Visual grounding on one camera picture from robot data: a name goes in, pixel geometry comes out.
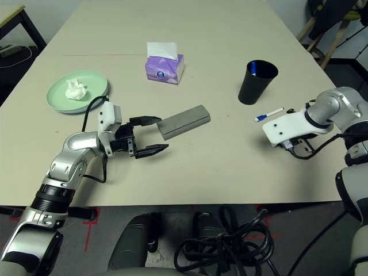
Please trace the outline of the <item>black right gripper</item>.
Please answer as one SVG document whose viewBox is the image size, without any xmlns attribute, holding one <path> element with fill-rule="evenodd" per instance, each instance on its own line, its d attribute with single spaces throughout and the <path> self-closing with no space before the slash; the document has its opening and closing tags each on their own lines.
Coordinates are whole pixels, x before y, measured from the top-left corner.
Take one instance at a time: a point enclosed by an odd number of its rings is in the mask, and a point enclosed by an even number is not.
<svg viewBox="0 0 368 276">
<path fill-rule="evenodd" d="M 305 138 L 292 138 L 283 142 L 283 148 L 293 157 L 309 157 L 315 149 Z"/>
</svg>

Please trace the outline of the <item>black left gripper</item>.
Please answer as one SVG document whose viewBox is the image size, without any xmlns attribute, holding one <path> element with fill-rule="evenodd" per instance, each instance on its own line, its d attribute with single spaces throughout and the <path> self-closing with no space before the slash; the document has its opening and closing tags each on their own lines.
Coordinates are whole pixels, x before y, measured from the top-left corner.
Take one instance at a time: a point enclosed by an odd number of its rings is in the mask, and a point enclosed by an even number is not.
<svg viewBox="0 0 368 276">
<path fill-rule="evenodd" d="M 148 126 L 156 124 L 162 119 L 156 116 L 140 116 L 129 119 L 129 123 L 121 125 L 114 134 L 114 139 L 110 142 L 113 153 L 127 152 L 130 157 L 136 159 L 146 158 L 165 150 L 168 144 L 154 144 L 145 147 L 144 149 L 136 148 L 134 126 Z"/>
</svg>

